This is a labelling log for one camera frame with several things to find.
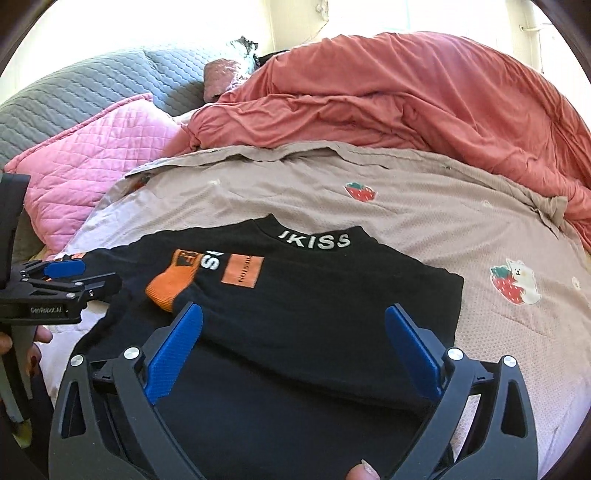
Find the right hand painted nails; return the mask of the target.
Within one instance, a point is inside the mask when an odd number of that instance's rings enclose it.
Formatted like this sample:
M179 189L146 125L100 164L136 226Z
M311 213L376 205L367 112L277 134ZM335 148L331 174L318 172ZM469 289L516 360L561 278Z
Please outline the right hand painted nails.
M380 474L365 459L360 460L348 473L346 480L380 480Z

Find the left hand painted nails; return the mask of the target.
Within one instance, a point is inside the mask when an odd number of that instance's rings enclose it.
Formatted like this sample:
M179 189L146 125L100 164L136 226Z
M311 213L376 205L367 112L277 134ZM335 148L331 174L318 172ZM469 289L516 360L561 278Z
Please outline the left hand painted nails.
M35 374L35 371L38 368L38 363L42 357L41 351L39 349L38 344L48 344L52 341L53 334L52 332L46 328L45 326L38 326L36 328L35 336L33 342L31 343L30 347L27 350L25 359L25 371L28 376ZM13 346L12 338L4 332L0 333L0 356L6 355Z

